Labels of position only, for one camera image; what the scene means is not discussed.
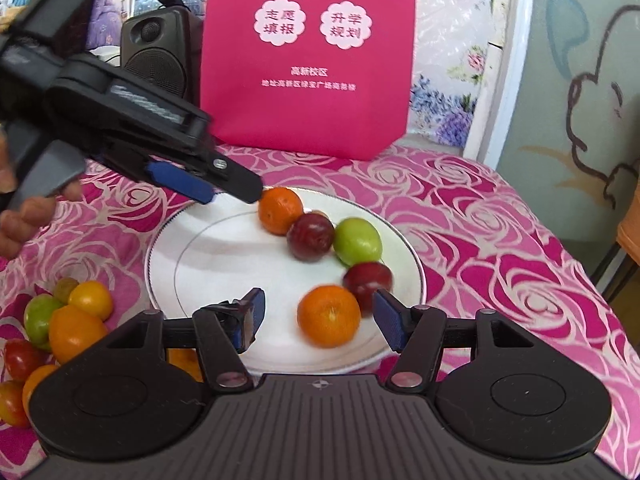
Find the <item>person's left hand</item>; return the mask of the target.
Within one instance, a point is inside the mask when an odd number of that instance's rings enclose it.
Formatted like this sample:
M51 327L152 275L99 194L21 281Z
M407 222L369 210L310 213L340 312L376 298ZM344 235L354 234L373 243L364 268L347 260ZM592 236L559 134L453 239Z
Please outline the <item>person's left hand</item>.
M6 135L1 133L1 193L17 188ZM24 245L32 240L41 228L53 220L56 211L55 197L32 197L25 200L19 211L6 210L1 214L1 258L15 259Z

